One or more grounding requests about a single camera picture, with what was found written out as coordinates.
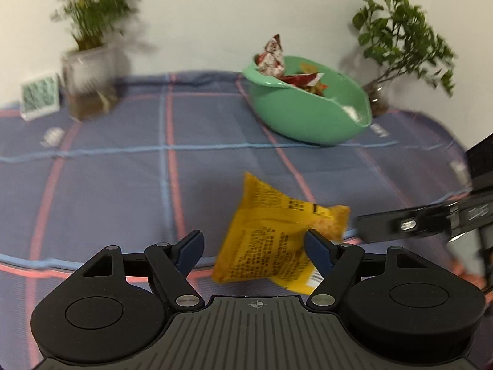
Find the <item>person right hand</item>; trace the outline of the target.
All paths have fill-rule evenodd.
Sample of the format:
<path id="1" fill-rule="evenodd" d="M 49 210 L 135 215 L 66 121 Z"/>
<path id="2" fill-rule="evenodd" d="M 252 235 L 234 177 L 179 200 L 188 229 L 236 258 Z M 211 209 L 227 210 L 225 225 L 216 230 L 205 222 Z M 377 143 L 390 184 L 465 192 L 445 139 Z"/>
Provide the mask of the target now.
<path id="1" fill-rule="evenodd" d="M 452 261 L 451 271 L 461 279 L 477 286 L 482 291 L 486 290 L 486 280 L 479 275 L 469 273 L 465 266 L 457 260 Z"/>

